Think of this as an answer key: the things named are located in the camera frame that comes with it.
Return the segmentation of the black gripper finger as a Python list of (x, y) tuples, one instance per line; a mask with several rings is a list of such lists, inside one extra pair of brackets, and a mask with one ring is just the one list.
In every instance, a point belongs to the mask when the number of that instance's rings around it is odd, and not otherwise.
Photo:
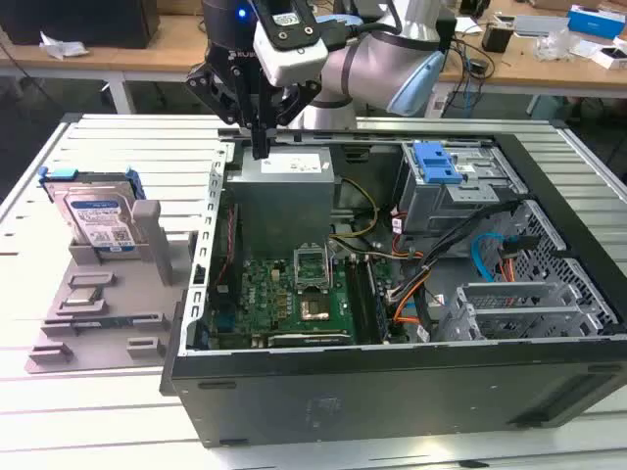
[(306, 80), (286, 89), (261, 81), (261, 157), (267, 158), (278, 125), (289, 124), (321, 91), (321, 82)]
[(262, 158), (259, 106), (254, 102), (254, 74), (237, 62), (204, 62), (188, 73), (187, 88), (223, 122), (237, 124), (252, 144), (255, 160)]

